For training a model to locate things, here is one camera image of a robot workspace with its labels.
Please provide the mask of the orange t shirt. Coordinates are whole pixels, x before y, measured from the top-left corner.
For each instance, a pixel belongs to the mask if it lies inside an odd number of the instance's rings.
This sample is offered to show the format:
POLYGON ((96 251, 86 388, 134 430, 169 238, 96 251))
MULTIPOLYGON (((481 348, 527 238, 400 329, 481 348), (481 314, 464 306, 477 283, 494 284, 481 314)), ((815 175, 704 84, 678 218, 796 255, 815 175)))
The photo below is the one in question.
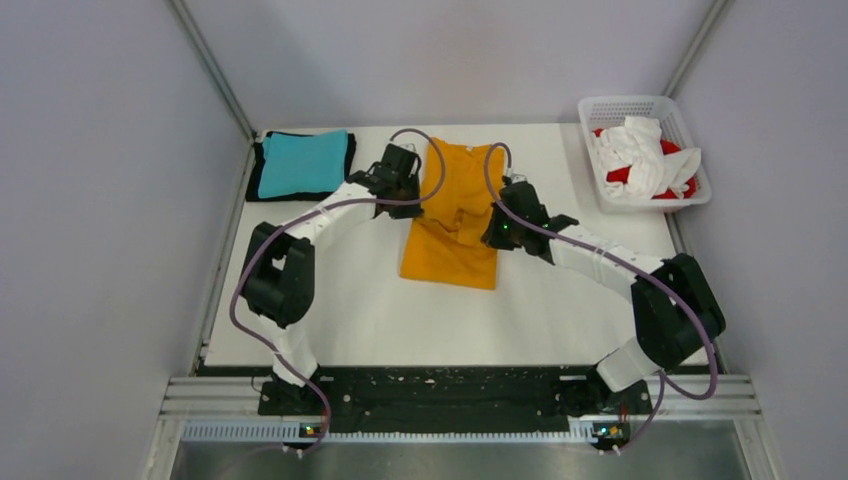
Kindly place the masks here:
POLYGON ((427 150, 422 192, 438 192, 422 204, 423 215, 413 220, 399 275, 408 280, 493 290, 497 280, 495 249, 481 238, 486 232, 495 190, 503 186, 505 153, 496 149, 486 160, 487 145, 465 146, 441 139, 427 150))

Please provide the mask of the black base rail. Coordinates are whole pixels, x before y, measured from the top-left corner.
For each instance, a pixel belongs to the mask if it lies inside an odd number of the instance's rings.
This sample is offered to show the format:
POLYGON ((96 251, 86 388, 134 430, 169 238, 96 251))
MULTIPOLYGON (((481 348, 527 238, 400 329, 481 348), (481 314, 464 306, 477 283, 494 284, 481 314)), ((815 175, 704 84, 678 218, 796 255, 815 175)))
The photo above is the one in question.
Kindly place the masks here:
POLYGON ((311 386, 278 377, 261 416, 330 417, 332 433, 564 432, 591 415, 651 412, 645 381, 613 393, 591 367, 320 367, 311 386))

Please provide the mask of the white plastic basket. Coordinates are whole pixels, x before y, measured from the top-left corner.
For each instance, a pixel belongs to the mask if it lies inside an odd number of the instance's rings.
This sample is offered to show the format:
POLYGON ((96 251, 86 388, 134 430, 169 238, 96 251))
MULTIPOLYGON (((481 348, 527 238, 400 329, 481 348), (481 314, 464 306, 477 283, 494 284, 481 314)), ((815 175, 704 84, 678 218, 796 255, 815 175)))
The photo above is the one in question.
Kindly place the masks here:
POLYGON ((600 209, 671 213, 712 199, 712 188, 675 101, 588 97, 578 104, 600 209))

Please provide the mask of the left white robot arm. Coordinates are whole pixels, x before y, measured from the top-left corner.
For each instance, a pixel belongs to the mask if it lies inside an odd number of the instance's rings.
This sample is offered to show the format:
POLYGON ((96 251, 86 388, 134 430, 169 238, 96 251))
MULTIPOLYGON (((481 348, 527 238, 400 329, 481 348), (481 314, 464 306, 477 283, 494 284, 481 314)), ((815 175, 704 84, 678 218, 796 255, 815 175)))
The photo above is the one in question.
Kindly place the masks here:
POLYGON ((316 289, 316 255, 353 228, 382 213, 421 214, 418 153, 388 144, 379 161, 348 176, 326 199, 282 225, 263 222, 251 235, 242 273, 230 301, 231 323, 273 357, 274 392, 297 413, 330 402, 313 376, 317 361, 305 340, 305 318, 316 289))

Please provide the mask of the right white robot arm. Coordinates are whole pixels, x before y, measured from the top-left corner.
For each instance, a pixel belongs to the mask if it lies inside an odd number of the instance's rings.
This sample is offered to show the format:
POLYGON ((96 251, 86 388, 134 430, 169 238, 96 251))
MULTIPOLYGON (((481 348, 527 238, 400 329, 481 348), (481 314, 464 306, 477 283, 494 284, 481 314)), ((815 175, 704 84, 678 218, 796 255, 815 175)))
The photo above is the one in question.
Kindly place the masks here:
POLYGON ((508 180, 501 190, 486 185, 493 214, 482 237, 487 246, 527 255, 578 272, 619 294, 633 309, 634 336, 605 355, 575 381, 568 398, 573 416, 596 409, 612 412, 627 389, 649 376, 665 376, 698 351, 708 361, 702 393, 676 390, 692 400, 711 398, 718 388, 714 339, 726 328, 718 302, 697 260, 642 256, 605 240, 567 215, 551 216, 526 181, 508 180))

